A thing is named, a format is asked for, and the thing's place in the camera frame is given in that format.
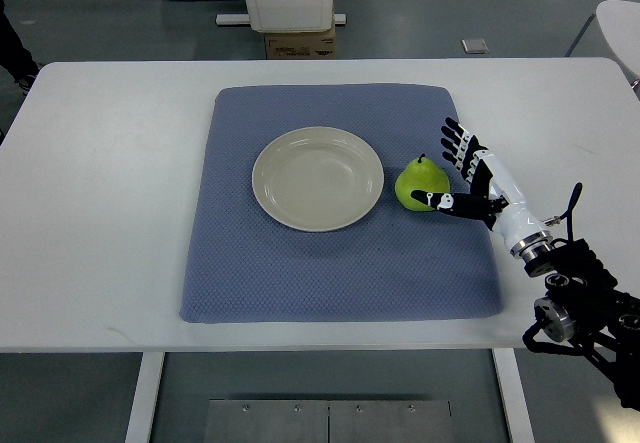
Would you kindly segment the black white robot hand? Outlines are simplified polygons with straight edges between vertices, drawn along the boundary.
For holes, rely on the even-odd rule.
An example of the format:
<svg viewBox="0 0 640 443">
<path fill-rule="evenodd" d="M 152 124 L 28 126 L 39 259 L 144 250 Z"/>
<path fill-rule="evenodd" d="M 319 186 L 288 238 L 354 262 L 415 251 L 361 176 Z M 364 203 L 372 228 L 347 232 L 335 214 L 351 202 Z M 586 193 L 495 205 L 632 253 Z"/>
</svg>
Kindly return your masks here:
<svg viewBox="0 0 640 443">
<path fill-rule="evenodd" d="M 552 237 L 528 208 L 527 200 L 496 155 L 448 117 L 441 127 L 443 157 L 469 185 L 469 192 L 415 189 L 411 197 L 447 215 L 480 220 L 503 238 L 510 254 L 530 261 L 551 250 Z"/>
</svg>

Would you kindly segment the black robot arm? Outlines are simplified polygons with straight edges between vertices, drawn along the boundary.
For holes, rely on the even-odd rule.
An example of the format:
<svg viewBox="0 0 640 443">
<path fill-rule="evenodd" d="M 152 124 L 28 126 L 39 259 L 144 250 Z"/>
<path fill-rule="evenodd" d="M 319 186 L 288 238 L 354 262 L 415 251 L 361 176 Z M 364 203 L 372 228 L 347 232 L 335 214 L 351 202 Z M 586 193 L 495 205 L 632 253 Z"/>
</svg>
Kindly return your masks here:
<svg viewBox="0 0 640 443">
<path fill-rule="evenodd" d="M 573 235 L 574 186 L 565 212 L 567 236 L 527 250 L 525 272 L 544 276 L 546 293 L 534 302 L 535 322 L 522 340 L 534 353 L 581 356 L 613 384 L 624 408 L 639 409 L 639 299 L 616 289 L 617 280 L 588 243 Z"/>
</svg>

